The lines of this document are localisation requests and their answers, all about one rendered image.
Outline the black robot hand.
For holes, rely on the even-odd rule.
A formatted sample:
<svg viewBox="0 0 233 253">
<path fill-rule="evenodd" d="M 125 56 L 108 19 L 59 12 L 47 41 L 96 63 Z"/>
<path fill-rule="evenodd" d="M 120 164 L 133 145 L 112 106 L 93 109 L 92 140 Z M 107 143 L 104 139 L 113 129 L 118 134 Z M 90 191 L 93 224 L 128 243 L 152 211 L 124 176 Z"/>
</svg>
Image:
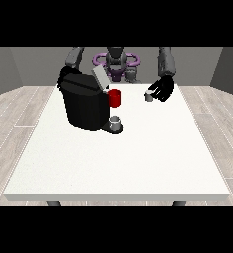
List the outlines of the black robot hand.
<svg viewBox="0 0 233 253">
<path fill-rule="evenodd" d="M 65 77 L 68 74 L 76 75 L 81 74 L 81 71 L 79 71 L 77 68 L 72 68 L 70 66 L 64 66 L 59 73 L 59 77 L 57 80 L 57 87 L 60 87 L 63 82 L 73 84 L 72 80 L 66 80 Z"/>
<path fill-rule="evenodd" d="M 174 80 L 170 75 L 164 75 L 155 81 L 150 87 L 151 96 L 161 102 L 165 102 L 173 93 Z"/>
</svg>

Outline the black coffee machine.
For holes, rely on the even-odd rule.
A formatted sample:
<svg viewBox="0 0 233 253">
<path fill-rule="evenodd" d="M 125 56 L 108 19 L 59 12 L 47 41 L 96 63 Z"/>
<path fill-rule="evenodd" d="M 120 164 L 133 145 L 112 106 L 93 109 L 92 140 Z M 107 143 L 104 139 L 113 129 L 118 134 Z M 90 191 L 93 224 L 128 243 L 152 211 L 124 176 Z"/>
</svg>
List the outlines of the black coffee machine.
<svg viewBox="0 0 233 253">
<path fill-rule="evenodd" d="M 123 132 L 123 124 L 113 129 L 109 95 L 100 89 L 93 75 L 69 73 L 58 88 L 72 125 L 89 131 L 104 130 L 111 134 Z"/>
</svg>

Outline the pale grey machine lid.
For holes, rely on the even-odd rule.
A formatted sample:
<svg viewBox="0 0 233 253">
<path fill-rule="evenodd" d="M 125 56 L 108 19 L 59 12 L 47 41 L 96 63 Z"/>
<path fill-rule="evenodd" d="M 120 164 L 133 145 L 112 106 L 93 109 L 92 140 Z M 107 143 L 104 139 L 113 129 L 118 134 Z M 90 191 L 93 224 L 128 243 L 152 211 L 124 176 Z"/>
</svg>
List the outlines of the pale grey machine lid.
<svg viewBox="0 0 233 253">
<path fill-rule="evenodd" d="M 92 69 L 92 74 L 96 78 L 100 88 L 105 90 L 107 86 L 110 84 L 110 80 L 103 68 L 102 65 L 98 65 Z"/>
</svg>

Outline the red pod holder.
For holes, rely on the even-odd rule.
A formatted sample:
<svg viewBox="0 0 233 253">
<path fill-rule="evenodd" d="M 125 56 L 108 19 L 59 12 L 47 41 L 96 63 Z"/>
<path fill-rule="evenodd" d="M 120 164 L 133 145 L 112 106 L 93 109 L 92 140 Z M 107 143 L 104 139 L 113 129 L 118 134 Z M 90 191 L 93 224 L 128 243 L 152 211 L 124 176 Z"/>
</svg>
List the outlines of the red pod holder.
<svg viewBox="0 0 233 253">
<path fill-rule="evenodd" d="M 121 105 L 121 91 L 119 89 L 111 89 L 108 91 L 109 106 L 117 108 Z"/>
</svg>

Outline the small grey cup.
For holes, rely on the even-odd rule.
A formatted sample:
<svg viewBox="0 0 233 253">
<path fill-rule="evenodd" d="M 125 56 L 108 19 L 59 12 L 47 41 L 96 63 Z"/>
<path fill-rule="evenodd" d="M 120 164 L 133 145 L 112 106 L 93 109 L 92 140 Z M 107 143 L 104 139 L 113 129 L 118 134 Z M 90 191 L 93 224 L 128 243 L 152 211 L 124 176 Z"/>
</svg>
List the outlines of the small grey cup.
<svg viewBox="0 0 233 253">
<path fill-rule="evenodd" d="M 109 118 L 110 129 L 112 131 L 118 131 L 121 128 L 121 119 L 119 116 L 111 116 Z"/>
</svg>

